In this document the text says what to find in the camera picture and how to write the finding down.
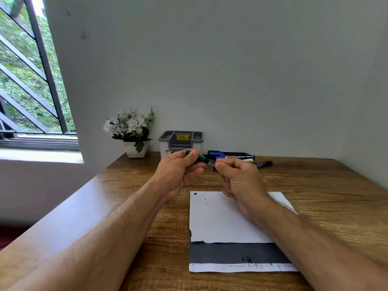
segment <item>person's right arm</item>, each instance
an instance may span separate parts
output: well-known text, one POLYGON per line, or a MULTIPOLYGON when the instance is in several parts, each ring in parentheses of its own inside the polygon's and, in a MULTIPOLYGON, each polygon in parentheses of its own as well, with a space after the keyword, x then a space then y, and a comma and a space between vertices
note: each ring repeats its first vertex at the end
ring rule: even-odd
POLYGON ((316 291, 388 288, 385 269, 274 201, 255 165, 218 159, 215 167, 224 194, 277 244, 316 291))

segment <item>white window sill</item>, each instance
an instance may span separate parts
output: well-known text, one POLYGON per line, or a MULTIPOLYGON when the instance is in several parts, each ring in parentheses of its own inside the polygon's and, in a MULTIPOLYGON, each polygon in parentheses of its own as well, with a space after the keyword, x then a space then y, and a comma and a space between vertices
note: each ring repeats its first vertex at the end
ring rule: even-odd
POLYGON ((79 151, 50 151, 1 148, 0 160, 1 159, 19 161, 83 163, 82 154, 79 151))

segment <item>gray strip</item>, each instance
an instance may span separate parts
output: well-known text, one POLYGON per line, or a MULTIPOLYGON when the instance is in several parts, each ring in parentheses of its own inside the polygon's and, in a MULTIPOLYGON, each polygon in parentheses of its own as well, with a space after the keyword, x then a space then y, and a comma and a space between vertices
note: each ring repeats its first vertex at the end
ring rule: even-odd
POLYGON ((191 264, 290 264, 275 243, 190 242, 191 264))

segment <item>person's left arm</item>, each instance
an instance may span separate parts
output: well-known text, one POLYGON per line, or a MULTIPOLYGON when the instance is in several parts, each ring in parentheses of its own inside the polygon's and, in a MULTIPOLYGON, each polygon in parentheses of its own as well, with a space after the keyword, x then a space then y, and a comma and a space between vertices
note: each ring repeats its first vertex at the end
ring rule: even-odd
POLYGON ((199 151, 164 157, 154 176, 89 233, 8 291, 116 291, 162 206, 203 173, 199 151))

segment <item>desk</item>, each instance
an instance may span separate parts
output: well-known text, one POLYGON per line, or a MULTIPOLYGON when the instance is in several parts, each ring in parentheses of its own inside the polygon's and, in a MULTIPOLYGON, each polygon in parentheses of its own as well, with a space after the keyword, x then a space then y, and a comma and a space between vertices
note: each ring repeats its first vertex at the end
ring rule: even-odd
MULTIPOLYGON (((388 268, 388 191, 333 159, 258 157, 268 191, 388 268)), ((0 252, 0 289, 26 276, 98 224, 154 173, 159 153, 118 158, 0 252)), ((220 191, 211 167, 191 181, 153 222, 123 290, 312 290, 299 273, 190 273, 189 193, 220 191)))

